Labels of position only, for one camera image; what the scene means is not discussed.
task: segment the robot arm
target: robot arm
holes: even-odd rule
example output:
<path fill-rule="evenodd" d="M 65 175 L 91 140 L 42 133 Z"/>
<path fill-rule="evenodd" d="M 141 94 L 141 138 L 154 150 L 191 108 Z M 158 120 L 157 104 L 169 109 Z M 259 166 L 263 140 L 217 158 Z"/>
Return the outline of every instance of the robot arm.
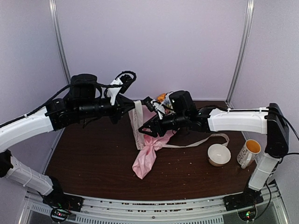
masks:
<path fill-rule="evenodd" d="M 82 198 L 63 193 L 59 181 L 22 164 L 8 150 L 12 145 L 41 133 L 56 131 L 82 120 L 109 116 L 116 124 L 133 109 L 134 102 L 124 93 L 136 79 L 135 73 L 122 72 L 110 85 L 97 83 L 89 74 L 73 76 L 64 98 L 47 101 L 40 110 L 0 125 L 0 177 L 9 178 L 38 191 L 46 204 L 80 210 Z M 102 97 L 102 87 L 106 88 Z M 96 89 L 100 96 L 95 98 Z"/>
<path fill-rule="evenodd" d="M 252 201 L 252 198 L 257 198 L 269 176 L 274 173 L 280 159 L 288 153 L 289 128 L 282 119 L 283 115 L 279 106 L 270 104 L 268 107 L 247 110 L 233 110 L 217 106 L 196 109 L 187 91 L 174 92 L 169 99 L 173 113 L 161 119 L 158 115 L 152 117 L 139 128 L 139 132 L 157 137 L 158 135 L 164 136 L 167 130 L 188 127 L 190 130 L 204 133 L 245 131 L 267 135 L 265 152 L 244 190 L 249 197 L 243 197 L 243 199 L 250 198 Z M 155 110 L 151 106 L 148 106 L 148 109 Z"/>

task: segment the purple-gray wall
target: purple-gray wall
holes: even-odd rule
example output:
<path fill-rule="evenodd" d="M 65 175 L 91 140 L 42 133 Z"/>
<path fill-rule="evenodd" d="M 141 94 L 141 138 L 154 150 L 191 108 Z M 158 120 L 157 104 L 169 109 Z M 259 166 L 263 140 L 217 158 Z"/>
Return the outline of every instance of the purple-gray wall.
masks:
<path fill-rule="evenodd" d="M 57 1 L 70 73 L 108 84 L 133 70 L 130 98 L 185 89 L 194 99 L 225 99 L 246 8 L 246 0 Z"/>
<path fill-rule="evenodd" d="M 299 131 L 299 1 L 257 0 L 241 75 L 232 104 L 256 108 L 278 103 Z M 299 143 L 290 130 L 290 152 Z M 248 133 L 266 145 L 266 136 Z M 298 223 L 299 156 L 287 156 L 275 176 L 292 224 Z"/>
<path fill-rule="evenodd" d="M 48 0 L 0 0 L 0 77 L 0 123 L 31 111 L 66 85 Z M 56 136 L 39 135 L 10 150 L 42 172 Z M 0 179 L 1 223 L 16 223 L 25 193 Z"/>

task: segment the wooden table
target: wooden table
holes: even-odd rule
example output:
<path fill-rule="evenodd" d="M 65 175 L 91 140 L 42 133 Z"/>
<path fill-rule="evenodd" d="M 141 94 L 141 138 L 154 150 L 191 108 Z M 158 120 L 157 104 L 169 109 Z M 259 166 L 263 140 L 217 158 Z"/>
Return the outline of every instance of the wooden table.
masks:
<path fill-rule="evenodd" d="M 197 101 L 197 107 L 224 102 Z M 219 196 L 243 191 L 255 164 L 241 169 L 236 161 L 245 140 L 241 132 L 224 132 L 232 158 L 217 168 L 207 161 L 207 149 L 224 143 L 212 137 L 198 147 L 160 149 L 152 170 L 141 180 L 132 170 L 138 154 L 128 115 L 112 125 L 109 118 L 67 127 L 53 154 L 47 175 L 67 193 L 120 200 L 173 200 Z M 209 134 L 178 131 L 169 144 L 187 145 Z"/>

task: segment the white mug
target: white mug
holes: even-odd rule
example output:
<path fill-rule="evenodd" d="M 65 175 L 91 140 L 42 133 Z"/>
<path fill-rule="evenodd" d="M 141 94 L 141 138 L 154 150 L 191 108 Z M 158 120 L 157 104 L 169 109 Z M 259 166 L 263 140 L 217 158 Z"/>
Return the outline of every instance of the white mug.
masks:
<path fill-rule="evenodd" d="M 253 139 L 247 140 L 237 156 L 237 161 L 241 165 L 241 168 L 245 169 L 250 166 L 256 155 L 260 152 L 261 146 L 257 141 Z"/>

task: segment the black cable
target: black cable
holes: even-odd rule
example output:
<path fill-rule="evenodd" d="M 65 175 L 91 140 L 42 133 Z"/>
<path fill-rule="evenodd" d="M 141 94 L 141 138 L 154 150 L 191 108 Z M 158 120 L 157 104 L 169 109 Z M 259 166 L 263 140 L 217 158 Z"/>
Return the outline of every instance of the black cable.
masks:
<path fill-rule="evenodd" d="M 299 153 L 288 153 L 288 154 L 286 154 L 285 156 L 287 156 L 287 155 L 299 155 Z"/>
<path fill-rule="evenodd" d="M 217 105 L 207 105 L 207 106 L 203 106 L 203 107 L 197 108 L 197 110 L 200 110 L 200 109 L 205 108 L 205 107 L 215 107 L 215 108 L 217 108 L 217 109 L 219 109 L 221 111 L 225 111 L 225 112 L 228 111 L 227 108 L 224 108 L 224 107 L 221 107 L 221 106 L 217 106 Z"/>
<path fill-rule="evenodd" d="M 277 113 L 276 111 L 269 111 L 270 113 L 276 114 L 278 116 L 280 116 L 283 120 L 285 120 L 285 122 L 290 126 L 290 128 L 292 129 L 292 131 L 294 132 L 295 136 L 297 137 L 298 141 L 299 141 L 299 135 L 296 132 L 295 128 L 293 127 L 293 125 L 291 125 L 291 123 L 288 121 L 287 118 L 285 118 L 282 114 Z"/>
<path fill-rule="evenodd" d="M 93 118 L 91 120 L 89 120 L 88 122 L 85 122 L 82 126 L 82 128 L 85 128 L 87 125 L 89 125 L 90 123 L 96 121 L 96 120 L 99 120 L 100 118 Z"/>
<path fill-rule="evenodd" d="M 271 199 L 272 199 L 272 193 L 271 193 L 271 190 L 270 190 L 267 182 L 265 183 L 265 185 L 268 188 L 268 191 L 269 191 L 269 194 L 270 194 L 270 198 L 269 198 L 269 201 L 268 201 L 268 204 L 267 204 L 266 208 L 262 211 L 262 213 L 258 217 L 256 217 L 254 219 L 254 221 L 256 221 L 258 218 L 260 218 L 265 213 L 265 211 L 267 210 L 267 208 L 270 206 L 270 202 L 271 202 Z"/>
<path fill-rule="evenodd" d="M 0 125 L 0 128 L 6 126 L 6 125 L 9 125 L 11 123 L 14 123 L 18 120 L 21 120 L 25 117 L 28 117 L 36 112 L 38 112 L 40 109 L 42 109 L 44 106 L 46 106 L 50 101 L 52 101 L 55 97 L 57 97 L 60 93 L 62 93 L 63 91 L 65 91 L 66 89 L 70 88 L 71 86 L 76 86 L 76 85 L 80 85 L 80 84 L 89 84 L 89 85 L 93 85 L 95 87 L 101 87 L 101 88 L 119 88 L 119 87 L 123 87 L 124 85 L 128 85 L 128 83 L 133 83 L 135 80 L 136 80 L 136 74 L 132 71 L 123 71 L 121 74 L 119 74 L 117 77 L 123 75 L 123 74 L 131 74 L 133 76 L 132 80 L 130 81 L 127 81 L 127 83 L 125 84 L 120 84 L 120 85 L 105 85 L 105 84 L 101 84 L 101 83 L 91 83 L 91 82 L 85 82 L 85 81 L 81 81 L 81 80 L 77 80 L 77 82 L 75 82 L 75 84 L 69 84 L 69 85 L 66 85 L 65 87 L 63 87 L 61 90 L 59 90 L 57 93 L 55 93 L 50 99 L 48 99 L 45 103 L 43 103 L 41 106 L 39 106 L 38 108 L 34 109 L 33 111 L 25 114 L 25 115 L 22 115 L 20 117 L 17 117 L 15 119 L 12 119 L 8 122 L 5 122 L 3 124 Z"/>
<path fill-rule="evenodd" d="M 17 118 L 15 118 L 15 119 L 12 119 L 12 120 L 10 120 L 10 121 L 8 121 L 8 122 L 5 122 L 5 123 L 1 124 L 1 125 L 0 125 L 0 128 L 4 127 L 4 126 L 6 126 L 6 125 L 9 125 L 9 124 L 11 124 L 11 123 L 14 123 L 14 122 L 16 122 L 16 121 L 18 121 L 18 120 L 21 120 L 21 119 L 23 119 L 23 118 L 25 118 L 25 117 L 28 117 L 28 116 L 30 116 L 30 115 L 32 115 L 32 114 L 38 112 L 40 109 L 42 109 L 44 106 L 46 106 L 50 101 L 52 101 L 56 96 L 58 96 L 60 93 L 62 93 L 64 90 L 70 88 L 71 86 L 72 86 L 72 85 L 66 85 L 65 87 L 63 87 L 61 90 L 59 90 L 57 93 L 55 93 L 50 99 L 48 99 L 45 103 L 43 103 L 43 104 L 42 104 L 41 106 L 39 106 L 38 108 L 36 108 L 36 109 L 34 109 L 33 111 L 27 113 L 26 115 L 17 117 Z"/>

